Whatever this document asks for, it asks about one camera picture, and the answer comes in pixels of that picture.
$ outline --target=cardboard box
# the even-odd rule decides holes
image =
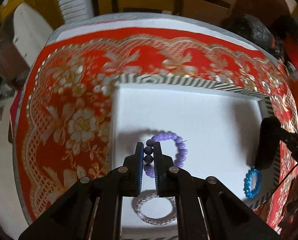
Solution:
[[[185,0],[183,16],[220,26],[237,0]]]

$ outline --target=white flower pattern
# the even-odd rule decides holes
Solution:
[[[79,109],[69,121],[68,133],[71,137],[66,143],[66,149],[72,149],[74,155],[77,155],[80,150],[86,152],[90,149],[89,141],[94,139],[95,132],[98,130],[98,120],[93,110],[84,108],[82,99],[78,99],[76,105]]]

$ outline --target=striped border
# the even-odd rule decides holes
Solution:
[[[178,85],[178,86],[191,86],[205,89],[214,89],[226,92],[232,92],[236,94],[242,94],[261,99],[258,101],[262,117],[274,116],[274,110],[270,101],[269,96],[243,87],[235,85],[221,83],[217,81],[205,80],[201,78],[193,77],[180,77],[172,74],[159,75],[159,74],[121,74],[116,77],[115,81],[117,84],[135,83],[135,84],[165,84],[165,85]],[[264,203],[271,193],[277,188],[280,177],[280,148],[278,147],[274,161],[274,182],[273,189],[267,192],[265,195],[254,200],[254,203],[249,207],[255,209]]]

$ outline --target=blue bead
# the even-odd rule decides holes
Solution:
[[[143,160],[145,163],[151,164],[153,162],[153,157],[151,155],[146,155]]]
[[[185,149],[186,145],[184,143],[176,143],[176,146],[179,150]]]
[[[149,139],[146,141],[146,145],[147,146],[150,146],[150,147],[153,147],[154,146],[154,140],[153,139]]]
[[[148,155],[153,154],[153,149],[150,146],[146,146],[143,151],[145,154],[148,154]]]
[[[160,138],[156,135],[152,136],[151,139],[154,140],[155,142],[160,142],[161,141]]]

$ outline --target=red object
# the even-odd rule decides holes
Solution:
[[[12,130],[12,134],[14,133],[14,125],[15,125],[15,120],[16,120],[16,113],[17,113],[17,109],[19,107],[19,103],[20,103],[20,99],[21,99],[21,94],[22,94],[22,90],[20,90],[19,92],[17,92],[13,103],[11,105],[10,108],[10,120],[11,120],[11,130]]]
[[[293,63],[294,67],[298,69],[298,44],[297,42],[287,35],[286,39],[284,40],[284,47],[285,52],[287,53],[288,57],[290,58],[291,62]]]
[[[297,129],[291,92],[260,51],[158,28],[100,31],[57,42],[42,50],[28,77],[15,135],[17,189],[29,219],[41,215],[79,177],[108,172],[112,75],[122,73],[173,73],[266,93],[285,128]],[[294,160],[285,145],[280,150],[282,179]],[[291,179],[271,200],[267,223],[273,228]]]

